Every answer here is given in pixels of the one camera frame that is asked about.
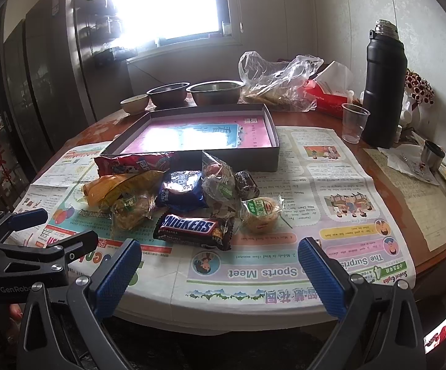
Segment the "small ceramic bowl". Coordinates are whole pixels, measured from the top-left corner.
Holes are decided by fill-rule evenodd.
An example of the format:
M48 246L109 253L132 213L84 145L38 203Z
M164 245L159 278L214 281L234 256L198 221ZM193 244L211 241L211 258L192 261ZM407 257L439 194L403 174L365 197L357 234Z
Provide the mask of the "small ceramic bowl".
M121 109L129 114L135 115L142 113L149 103L148 94L139 94L128 99L124 99L120 102Z

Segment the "gold yellow snack packet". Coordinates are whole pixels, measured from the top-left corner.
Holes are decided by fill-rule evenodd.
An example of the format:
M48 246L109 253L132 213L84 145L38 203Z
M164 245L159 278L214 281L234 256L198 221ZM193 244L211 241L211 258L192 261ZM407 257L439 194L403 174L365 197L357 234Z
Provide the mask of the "gold yellow snack packet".
M120 196L150 192L164 175L163 171L146 171L139 174L103 175L83 186L89 207L106 211Z

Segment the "small brown cake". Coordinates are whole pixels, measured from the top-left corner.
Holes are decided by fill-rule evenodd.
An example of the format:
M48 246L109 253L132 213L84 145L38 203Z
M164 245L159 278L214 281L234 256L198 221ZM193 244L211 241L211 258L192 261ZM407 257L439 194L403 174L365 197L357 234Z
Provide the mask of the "small brown cake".
M235 182L241 200L254 199L260 195L260 190L249 171L236 172Z

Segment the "clear plastic bag with bread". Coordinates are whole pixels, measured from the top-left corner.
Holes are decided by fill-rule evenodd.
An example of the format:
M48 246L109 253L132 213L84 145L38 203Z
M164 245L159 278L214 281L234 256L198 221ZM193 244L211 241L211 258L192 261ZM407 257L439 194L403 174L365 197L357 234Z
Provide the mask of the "clear plastic bag with bread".
M324 61L312 55L297 55L290 62L270 62L256 51L242 54L238 72L246 103L265 104L270 111L309 112L317 108L317 98L306 91L309 80Z

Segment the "grey shallow cardboard box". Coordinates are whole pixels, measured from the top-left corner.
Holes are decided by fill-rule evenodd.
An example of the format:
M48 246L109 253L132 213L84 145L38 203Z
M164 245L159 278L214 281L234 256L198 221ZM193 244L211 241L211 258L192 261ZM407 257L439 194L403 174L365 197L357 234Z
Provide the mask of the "grey shallow cardboard box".
M145 114L95 159L99 175L198 170L206 152L234 171L277 171L280 143L263 104L164 109Z

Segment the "dark refrigerator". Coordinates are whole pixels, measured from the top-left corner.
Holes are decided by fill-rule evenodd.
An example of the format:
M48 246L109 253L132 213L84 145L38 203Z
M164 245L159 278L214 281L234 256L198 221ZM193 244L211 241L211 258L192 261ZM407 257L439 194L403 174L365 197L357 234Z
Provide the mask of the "dark refrigerator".
M28 178L76 134L132 94L111 0L38 0L5 36L0 109Z

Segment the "crumpled white paper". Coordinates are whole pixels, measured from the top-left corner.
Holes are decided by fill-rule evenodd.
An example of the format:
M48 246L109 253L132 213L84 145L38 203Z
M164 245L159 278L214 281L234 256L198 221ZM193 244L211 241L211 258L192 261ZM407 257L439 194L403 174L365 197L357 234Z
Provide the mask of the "crumpled white paper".
M439 185L435 175L421 158L423 147L419 145L399 145L397 148L378 148L387 157L387 166L421 182ZM446 179L446 155L438 168L439 174Z

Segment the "clear plastic cup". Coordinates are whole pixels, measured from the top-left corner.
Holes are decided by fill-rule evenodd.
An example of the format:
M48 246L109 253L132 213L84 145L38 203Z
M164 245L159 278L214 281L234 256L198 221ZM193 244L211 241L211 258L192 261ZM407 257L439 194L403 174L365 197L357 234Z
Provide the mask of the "clear plastic cup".
M358 144L370 112L361 105L345 103L342 104L342 107L342 139L350 144Z

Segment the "small steel cup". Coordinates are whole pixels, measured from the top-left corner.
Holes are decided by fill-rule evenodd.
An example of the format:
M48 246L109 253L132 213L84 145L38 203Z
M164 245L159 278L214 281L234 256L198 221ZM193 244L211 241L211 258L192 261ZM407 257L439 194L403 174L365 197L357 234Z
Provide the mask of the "small steel cup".
M425 140L424 148L421 153L421 161L429 168L432 172L439 169L445 157L445 152L441 147L435 144L431 140Z

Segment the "clear sesame cake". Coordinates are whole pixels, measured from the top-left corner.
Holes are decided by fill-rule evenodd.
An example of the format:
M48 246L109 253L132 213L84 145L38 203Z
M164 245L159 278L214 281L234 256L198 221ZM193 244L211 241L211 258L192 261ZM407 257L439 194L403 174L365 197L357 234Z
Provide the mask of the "clear sesame cake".
M143 192L117 199L111 206L112 233L132 231L146 220L151 220L155 209L155 197Z

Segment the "Snickers bar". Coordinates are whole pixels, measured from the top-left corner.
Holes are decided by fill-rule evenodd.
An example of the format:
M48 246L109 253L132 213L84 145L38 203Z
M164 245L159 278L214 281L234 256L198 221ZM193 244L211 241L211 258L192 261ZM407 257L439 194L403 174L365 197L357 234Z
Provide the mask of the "Snickers bar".
M233 227L232 218L182 216L166 212L157 221L153 238L229 251Z

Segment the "round green label pastry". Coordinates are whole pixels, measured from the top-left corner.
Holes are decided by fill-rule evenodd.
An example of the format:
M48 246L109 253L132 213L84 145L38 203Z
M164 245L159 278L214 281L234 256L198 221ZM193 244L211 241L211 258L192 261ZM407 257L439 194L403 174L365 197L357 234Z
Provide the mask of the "round green label pastry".
M241 203L241 223L253 234L271 232L282 214L282 202L278 198L259 196Z

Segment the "blue Oreo packet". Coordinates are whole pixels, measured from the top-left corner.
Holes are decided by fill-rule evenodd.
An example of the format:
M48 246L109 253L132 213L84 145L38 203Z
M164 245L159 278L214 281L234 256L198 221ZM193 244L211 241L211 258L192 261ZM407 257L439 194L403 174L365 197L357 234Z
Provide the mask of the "blue Oreo packet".
M163 175L155 198L158 207L190 212L207 207L201 171L172 171Z

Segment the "clear red pastry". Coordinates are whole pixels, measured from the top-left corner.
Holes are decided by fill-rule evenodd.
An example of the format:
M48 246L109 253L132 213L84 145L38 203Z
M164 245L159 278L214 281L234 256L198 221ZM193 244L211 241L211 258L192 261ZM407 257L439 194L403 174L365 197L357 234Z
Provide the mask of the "clear red pastry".
M218 214L235 217L238 209L236 179L233 169L223 160L202 151L202 189L205 196L220 205Z

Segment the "red snack packet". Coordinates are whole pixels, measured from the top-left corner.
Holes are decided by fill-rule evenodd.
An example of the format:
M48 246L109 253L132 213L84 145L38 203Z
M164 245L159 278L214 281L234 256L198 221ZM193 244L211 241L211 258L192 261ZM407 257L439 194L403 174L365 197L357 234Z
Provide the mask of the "red snack packet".
M112 157L100 155L94 159L99 176L120 174L142 174L147 171L169 169L173 152L149 154L122 154Z

